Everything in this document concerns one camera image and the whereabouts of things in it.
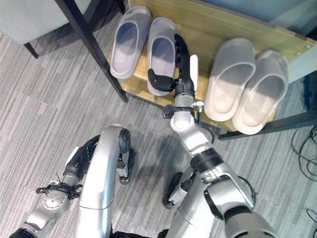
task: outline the black metal frame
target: black metal frame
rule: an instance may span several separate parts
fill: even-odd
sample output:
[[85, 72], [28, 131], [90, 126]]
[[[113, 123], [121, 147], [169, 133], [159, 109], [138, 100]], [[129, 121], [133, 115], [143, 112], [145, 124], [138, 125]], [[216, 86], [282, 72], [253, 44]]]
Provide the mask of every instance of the black metal frame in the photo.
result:
[[34, 50], [34, 48], [32, 47], [32, 45], [30, 44], [30, 42], [24, 44], [24, 47], [31, 53], [31, 55], [34, 57], [34, 58], [38, 58], [39, 55], [36, 53], [36, 51]]
[[[98, 5], [100, 0], [92, 0]], [[97, 62], [106, 78], [109, 80], [119, 97], [123, 102], [128, 102], [126, 92], [122, 89], [119, 81], [112, 76], [110, 73], [110, 66], [105, 58], [100, 46], [98, 45], [96, 38], [94, 37], [89, 24], [86, 22], [84, 16], [81, 14], [77, 4], [74, 0], [55, 0], [59, 8], [62, 10], [66, 18], [68, 19], [70, 25], [75, 30], [76, 34], [79, 35], [80, 39], [83, 41], [84, 45], [88, 49], [89, 53], [92, 55], [94, 60]], [[121, 12], [124, 12], [124, 5], [122, 0], [117, 0], [118, 6]]]
[[[265, 127], [260, 132], [254, 135], [262, 135], [262, 134], [296, 129], [296, 128], [311, 126], [311, 125], [317, 125], [317, 109], [269, 122], [265, 125]], [[219, 135], [218, 139], [231, 140], [231, 139], [238, 139], [238, 138], [254, 136], [254, 135], [245, 135], [238, 131], [235, 131], [235, 132], [227, 132], [226, 134]]]

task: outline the gray carpet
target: gray carpet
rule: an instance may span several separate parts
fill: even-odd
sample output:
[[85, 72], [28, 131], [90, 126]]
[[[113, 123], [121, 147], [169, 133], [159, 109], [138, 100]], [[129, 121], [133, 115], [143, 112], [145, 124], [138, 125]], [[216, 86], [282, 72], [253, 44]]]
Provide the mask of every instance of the gray carpet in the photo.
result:
[[[95, 32], [105, 54], [120, 16]], [[73, 148], [113, 123], [131, 131], [137, 152], [131, 183], [116, 184], [114, 230], [156, 237], [174, 213], [161, 204], [164, 189], [188, 159], [160, 107], [131, 95], [122, 103], [68, 25], [31, 43], [39, 59], [0, 38], [0, 237], [7, 238], [41, 203], [35, 189], [61, 175]], [[304, 111], [302, 91], [301, 81], [290, 85], [276, 118]], [[309, 130], [299, 131], [297, 146]], [[317, 183], [299, 171], [290, 146], [294, 131], [216, 140], [214, 147], [259, 192], [256, 211], [281, 238], [311, 238], [317, 225], [305, 209], [317, 210]], [[313, 158], [316, 146], [309, 142], [304, 153]], [[49, 237], [73, 237], [77, 205], [74, 200]], [[223, 228], [215, 222], [211, 237], [224, 237]]]

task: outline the gray slipper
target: gray slipper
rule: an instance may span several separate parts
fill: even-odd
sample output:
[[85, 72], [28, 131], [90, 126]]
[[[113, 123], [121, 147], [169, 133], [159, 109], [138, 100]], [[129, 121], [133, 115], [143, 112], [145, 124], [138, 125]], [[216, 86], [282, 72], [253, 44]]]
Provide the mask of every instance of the gray slipper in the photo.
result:
[[[148, 40], [148, 69], [153, 69], [156, 75], [174, 77], [175, 34], [179, 34], [177, 26], [168, 18], [158, 17], [151, 24]], [[152, 87], [149, 80], [148, 90], [157, 96], [168, 94]]]
[[119, 79], [133, 75], [149, 33], [151, 13], [144, 6], [128, 10], [117, 27], [110, 63], [111, 74]]

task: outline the wooden shelf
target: wooden shelf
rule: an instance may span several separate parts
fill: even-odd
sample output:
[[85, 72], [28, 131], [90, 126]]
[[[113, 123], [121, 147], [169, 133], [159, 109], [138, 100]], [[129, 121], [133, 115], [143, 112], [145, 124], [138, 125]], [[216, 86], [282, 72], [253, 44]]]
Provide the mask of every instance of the wooden shelf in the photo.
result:
[[[146, 6], [153, 19], [167, 17], [173, 20], [184, 38], [190, 54], [199, 59], [199, 80], [196, 100], [204, 100], [213, 59], [219, 47], [227, 40], [244, 37], [256, 47], [256, 54], [271, 49], [284, 54], [289, 61], [296, 53], [303, 53], [306, 46], [316, 42], [307, 37], [260, 20], [197, 0], [129, 0], [131, 7]], [[166, 106], [174, 104], [174, 94], [164, 97], [152, 95], [147, 88], [147, 45], [144, 46], [133, 77], [122, 82], [127, 92], [143, 99]], [[217, 122], [203, 115], [203, 120], [229, 131], [235, 131], [232, 121]]]

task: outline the pair of slippers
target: pair of slippers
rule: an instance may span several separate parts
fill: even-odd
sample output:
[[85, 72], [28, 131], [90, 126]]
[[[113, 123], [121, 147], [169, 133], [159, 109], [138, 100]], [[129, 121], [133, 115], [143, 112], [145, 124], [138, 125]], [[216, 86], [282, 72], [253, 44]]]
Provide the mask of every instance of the pair of slippers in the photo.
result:
[[205, 113], [212, 120], [232, 118], [244, 134], [259, 132], [288, 88], [288, 62], [267, 50], [255, 60], [253, 43], [234, 38], [224, 43], [214, 59], [205, 97]]
[[[114, 77], [126, 79], [132, 76], [147, 38], [148, 69], [153, 69], [157, 75], [174, 77], [174, 35], [179, 31], [168, 18], [158, 17], [152, 24], [151, 19], [150, 11], [144, 6], [131, 8], [121, 18], [115, 33], [110, 63], [110, 72]], [[154, 95], [168, 94], [153, 88], [149, 81], [148, 89]]]

